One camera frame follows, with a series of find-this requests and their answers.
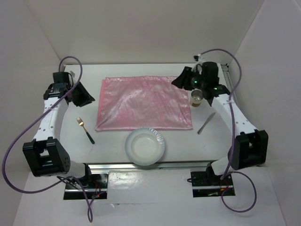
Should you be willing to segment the brown paper cup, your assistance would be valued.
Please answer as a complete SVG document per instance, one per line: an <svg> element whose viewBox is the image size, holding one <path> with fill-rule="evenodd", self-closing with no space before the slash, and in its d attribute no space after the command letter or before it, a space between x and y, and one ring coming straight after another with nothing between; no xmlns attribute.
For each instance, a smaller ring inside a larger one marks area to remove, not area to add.
<svg viewBox="0 0 301 226"><path fill-rule="evenodd" d="M203 100L203 92L201 90L194 90L190 95L190 105L193 107L200 106Z"/></svg>

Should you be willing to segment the gold fork green handle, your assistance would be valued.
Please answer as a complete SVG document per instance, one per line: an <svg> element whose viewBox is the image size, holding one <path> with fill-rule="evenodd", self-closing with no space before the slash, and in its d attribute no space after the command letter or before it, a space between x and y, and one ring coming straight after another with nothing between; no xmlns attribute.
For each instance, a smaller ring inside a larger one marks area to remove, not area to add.
<svg viewBox="0 0 301 226"><path fill-rule="evenodd" d="M87 129L85 128L85 124L84 124L83 120L80 117L76 118L76 120L77 120L78 124L84 129L84 131L85 131L88 139L90 140L90 142L92 144L95 144L95 141L93 140L93 138L91 137L91 135L89 134L89 132L87 131Z"/></svg>

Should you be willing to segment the pink satin cloth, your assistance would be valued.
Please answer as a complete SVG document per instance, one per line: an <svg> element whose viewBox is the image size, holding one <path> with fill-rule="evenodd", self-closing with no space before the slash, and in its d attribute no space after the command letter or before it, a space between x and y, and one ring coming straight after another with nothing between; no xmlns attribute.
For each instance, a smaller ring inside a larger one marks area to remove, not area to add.
<svg viewBox="0 0 301 226"><path fill-rule="evenodd" d="M174 79L106 77L101 84L95 130L192 130L188 92L172 85Z"/></svg>

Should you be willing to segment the white ceramic bowl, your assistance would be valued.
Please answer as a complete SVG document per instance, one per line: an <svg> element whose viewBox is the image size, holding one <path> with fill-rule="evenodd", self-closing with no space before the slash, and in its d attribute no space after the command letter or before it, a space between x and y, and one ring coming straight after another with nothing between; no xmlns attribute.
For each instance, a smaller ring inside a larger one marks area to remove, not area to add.
<svg viewBox="0 0 301 226"><path fill-rule="evenodd" d="M125 153L135 164L148 166L157 163L166 148L163 136L153 128L132 131L125 140Z"/></svg>

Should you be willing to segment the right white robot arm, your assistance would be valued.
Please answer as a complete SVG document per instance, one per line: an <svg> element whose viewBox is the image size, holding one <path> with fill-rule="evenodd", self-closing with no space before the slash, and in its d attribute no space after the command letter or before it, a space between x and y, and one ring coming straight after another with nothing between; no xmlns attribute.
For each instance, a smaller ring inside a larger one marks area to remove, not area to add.
<svg viewBox="0 0 301 226"><path fill-rule="evenodd" d="M205 179L211 185L224 179L227 173L264 164L269 139L265 130L258 130L243 115L228 88L220 83L220 72L217 63L204 62L195 68L186 66L172 81L172 85L180 89L200 90L203 98L221 116L232 133L227 156L207 166Z"/></svg>

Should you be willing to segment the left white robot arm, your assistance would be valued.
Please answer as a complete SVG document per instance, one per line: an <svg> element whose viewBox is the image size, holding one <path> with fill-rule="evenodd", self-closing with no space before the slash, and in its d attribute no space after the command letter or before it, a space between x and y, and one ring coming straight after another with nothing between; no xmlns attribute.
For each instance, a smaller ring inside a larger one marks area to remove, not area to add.
<svg viewBox="0 0 301 226"><path fill-rule="evenodd" d="M46 116L33 140L24 143L23 153L35 177L74 176L78 185L87 188L93 182L91 170L86 163L71 161L60 143L60 134L69 103L84 107L95 99L81 83L75 85L69 72L53 73L53 79L43 95Z"/></svg>

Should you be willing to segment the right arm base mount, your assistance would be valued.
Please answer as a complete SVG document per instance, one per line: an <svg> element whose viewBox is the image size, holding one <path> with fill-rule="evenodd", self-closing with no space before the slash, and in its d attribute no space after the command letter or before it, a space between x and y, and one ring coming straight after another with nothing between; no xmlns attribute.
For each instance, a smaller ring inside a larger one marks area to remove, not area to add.
<svg viewBox="0 0 301 226"><path fill-rule="evenodd" d="M224 180L220 177L209 179L205 171L192 171L187 182L192 186L194 198L199 197L218 197L223 192L224 196L235 196L232 176L227 176Z"/></svg>

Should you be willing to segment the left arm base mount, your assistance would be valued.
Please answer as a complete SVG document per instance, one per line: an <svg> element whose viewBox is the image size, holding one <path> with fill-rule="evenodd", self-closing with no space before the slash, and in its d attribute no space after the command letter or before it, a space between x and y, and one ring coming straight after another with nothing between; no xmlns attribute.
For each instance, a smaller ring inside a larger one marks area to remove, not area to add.
<svg viewBox="0 0 301 226"><path fill-rule="evenodd" d="M93 170L89 176L89 180L81 180L85 193L89 200L105 200L108 195L108 170ZM81 186L75 179L67 179L65 182L63 199L71 200L84 200L85 196Z"/></svg>

